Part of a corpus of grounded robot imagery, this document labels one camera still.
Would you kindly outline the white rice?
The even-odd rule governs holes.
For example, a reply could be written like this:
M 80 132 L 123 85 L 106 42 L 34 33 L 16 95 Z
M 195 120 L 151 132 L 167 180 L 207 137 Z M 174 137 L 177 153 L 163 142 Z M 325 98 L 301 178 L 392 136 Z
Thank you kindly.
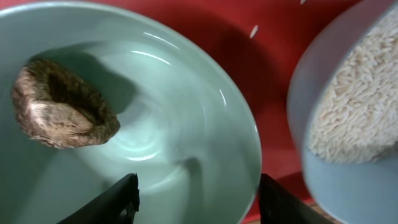
M 375 161 L 397 144 L 397 9 L 347 55 L 320 100 L 309 150 L 336 163 Z

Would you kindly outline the light blue rice bowl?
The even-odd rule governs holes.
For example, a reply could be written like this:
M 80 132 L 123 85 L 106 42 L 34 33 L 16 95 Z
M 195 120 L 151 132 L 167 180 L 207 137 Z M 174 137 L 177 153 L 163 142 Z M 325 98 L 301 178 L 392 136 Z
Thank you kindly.
M 342 223 L 397 223 L 397 156 L 358 165 L 335 164 L 308 150 L 318 100 L 343 57 L 395 0 L 366 0 L 332 20 L 301 56 L 289 85 L 287 117 L 308 191 Z

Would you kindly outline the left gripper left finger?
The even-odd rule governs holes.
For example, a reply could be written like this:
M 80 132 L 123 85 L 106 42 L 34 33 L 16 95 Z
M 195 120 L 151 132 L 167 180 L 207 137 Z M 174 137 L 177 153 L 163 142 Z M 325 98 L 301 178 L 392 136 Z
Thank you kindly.
M 139 211 L 139 181 L 128 174 L 58 224 L 133 224 Z

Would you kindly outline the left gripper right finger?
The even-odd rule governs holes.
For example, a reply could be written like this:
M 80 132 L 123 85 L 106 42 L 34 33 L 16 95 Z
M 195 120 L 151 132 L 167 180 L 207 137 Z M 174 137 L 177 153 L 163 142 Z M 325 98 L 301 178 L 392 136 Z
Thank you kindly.
M 261 174 L 257 192 L 261 224 L 333 224 L 267 174 Z

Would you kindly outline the brown food scrap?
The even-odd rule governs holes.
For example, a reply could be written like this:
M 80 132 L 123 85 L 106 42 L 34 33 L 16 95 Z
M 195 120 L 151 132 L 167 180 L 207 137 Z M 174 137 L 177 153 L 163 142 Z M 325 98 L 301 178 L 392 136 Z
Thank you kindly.
M 96 88 L 53 60 L 25 64 L 11 97 L 23 132 L 57 149 L 104 144 L 121 127 Z

